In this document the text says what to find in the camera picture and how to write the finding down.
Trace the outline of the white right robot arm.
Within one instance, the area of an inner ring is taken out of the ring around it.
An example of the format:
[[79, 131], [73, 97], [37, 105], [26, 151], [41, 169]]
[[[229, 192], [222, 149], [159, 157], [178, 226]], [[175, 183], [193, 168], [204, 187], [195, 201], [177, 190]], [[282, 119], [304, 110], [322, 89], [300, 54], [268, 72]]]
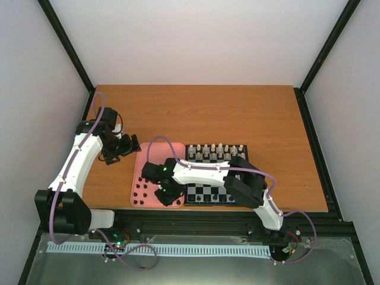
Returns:
[[219, 163], [199, 163], [167, 159], [153, 165], [148, 180], [163, 192], [178, 191], [181, 185], [192, 183], [223, 187], [241, 207], [253, 209], [268, 230], [280, 230], [283, 212], [276, 206], [265, 178], [269, 174], [258, 170], [247, 160], [234, 157]]

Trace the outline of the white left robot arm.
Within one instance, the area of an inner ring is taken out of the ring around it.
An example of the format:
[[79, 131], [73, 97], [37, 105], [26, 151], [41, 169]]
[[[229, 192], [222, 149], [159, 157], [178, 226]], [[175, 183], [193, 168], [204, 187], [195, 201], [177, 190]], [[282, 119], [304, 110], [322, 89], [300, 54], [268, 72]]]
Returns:
[[123, 223], [115, 219], [113, 210], [90, 208], [82, 199], [84, 184], [95, 160], [111, 165], [140, 149], [137, 136], [124, 134], [120, 124], [81, 121], [58, 176], [48, 189], [37, 191], [34, 197], [42, 226], [51, 235], [84, 235], [102, 229], [109, 238], [119, 238]]

